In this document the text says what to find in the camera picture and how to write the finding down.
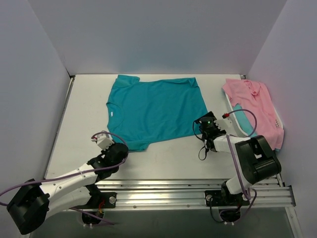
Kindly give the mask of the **teal t-shirt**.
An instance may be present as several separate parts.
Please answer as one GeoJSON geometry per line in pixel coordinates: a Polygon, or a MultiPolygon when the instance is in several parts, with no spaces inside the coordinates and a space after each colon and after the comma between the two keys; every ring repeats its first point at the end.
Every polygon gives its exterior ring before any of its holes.
{"type": "Polygon", "coordinates": [[[109,132],[120,136],[131,151],[200,134],[193,122],[208,112],[194,77],[142,82],[119,75],[106,106],[109,132]]]}

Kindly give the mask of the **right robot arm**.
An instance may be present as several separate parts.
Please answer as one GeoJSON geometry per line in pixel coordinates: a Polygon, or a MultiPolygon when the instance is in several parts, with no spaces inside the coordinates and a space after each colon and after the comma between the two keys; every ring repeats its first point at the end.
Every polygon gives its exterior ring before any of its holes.
{"type": "Polygon", "coordinates": [[[225,181],[220,192],[220,199],[230,205],[237,200],[238,195],[247,193],[254,184],[275,176],[281,172],[281,164],[276,153],[262,135],[238,137],[227,133],[233,126],[230,115],[226,113],[222,119],[216,119],[213,112],[208,112],[193,121],[199,126],[205,155],[209,151],[223,152],[231,155],[236,175],[225,181]]]}

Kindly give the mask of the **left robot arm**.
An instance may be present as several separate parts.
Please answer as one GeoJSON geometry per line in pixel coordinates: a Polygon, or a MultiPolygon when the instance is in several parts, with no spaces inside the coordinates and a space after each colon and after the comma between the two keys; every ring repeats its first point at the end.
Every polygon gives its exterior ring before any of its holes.
{"type": "Polygon", "coordinates": [[[36,230],[52,215],[73,207],[94,208],[107,201],[96,183],[116,173],[128,147],[114,143],[79,168],[57,178],[30,179],[18,187],[6,209],[22,235],[36,230]]]}

